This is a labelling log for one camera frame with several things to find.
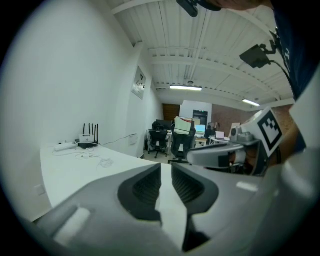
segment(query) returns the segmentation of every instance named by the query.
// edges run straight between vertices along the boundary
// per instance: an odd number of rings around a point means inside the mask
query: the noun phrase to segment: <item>computer monitor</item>
[[[157,120],[157,122],[163,126],[165,130],[171,130],[172,121]]]
[[[225,138],[225,133],[223,131],[216,131],[215,132],[215,137],[217,139],[224,139]]]
[[[195,126],[195,130],[196,130],[197,133],[205,133],[206,126],[205,125],[201,125],[201,124],[197,124]]]

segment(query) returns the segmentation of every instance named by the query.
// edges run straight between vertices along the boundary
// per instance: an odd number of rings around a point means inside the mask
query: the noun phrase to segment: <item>power strip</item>
[[[75,149],[77,148],[78,145],[74,144],[73,142],[69,142],[69,143],[64,143],[64,144],[60,144],[60,145],[55,145],[54,146],[54,151],[62,151],[62,150],[71,150],[71,149]]]

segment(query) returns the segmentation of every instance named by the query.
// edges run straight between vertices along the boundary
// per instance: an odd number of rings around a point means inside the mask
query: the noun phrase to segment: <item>door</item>
[[[207,127],[207,124],[208,124],[208,112],[207,111],[194,110],[193,111],[193,118],[200,119],[200,125]]]
[[[174,121],[180,113],[180,105],[162,104],[163,106],[163,119],[165,121]]]

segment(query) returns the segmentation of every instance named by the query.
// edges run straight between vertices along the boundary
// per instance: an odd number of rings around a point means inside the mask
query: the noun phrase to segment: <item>white desk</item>
[[[206,138],[196,138],[195,139],[195,148],[205,147],[207,145]]]
[[[228,137],[224,137],[224,140],[221,140],[221,139],[216,139],[214,136],[211,136],[211,137],[209,137],[209,139],[210,139],[210,144],[212,142],[214,142],[214,143],[228,143],[228,142],[230,142],[230,138],[228,138]]]
[[[204,138],[205,135],[204,134],[195,134],[194,137],[201,139],[201,138]]]
[[[113,161],[112,166],[103,168],[98,166],[101,158],[79,160],[76,159],[76,152],[83,150],[78,147],[54,153],[62,156],[54,155],[53,147],[45,147],[40,151],[43,182],[53,208],[90,182],[155,164],[98,146],[92,154]],[[174,244],[182,248],[187,225],[187,209],[172,185],[171,165],[161,164],[161,182],[156,209],[161,213],[162,229]]]

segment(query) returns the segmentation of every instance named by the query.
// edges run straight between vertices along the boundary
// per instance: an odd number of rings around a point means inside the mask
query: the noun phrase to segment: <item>laptop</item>
[[[195,125],[195,134],[199,136],[205,136],[206,126],[201,124]]]
[[[224,141],[225,140],[225,133],[223,131],[216,131],[215,138],[217,140]]]

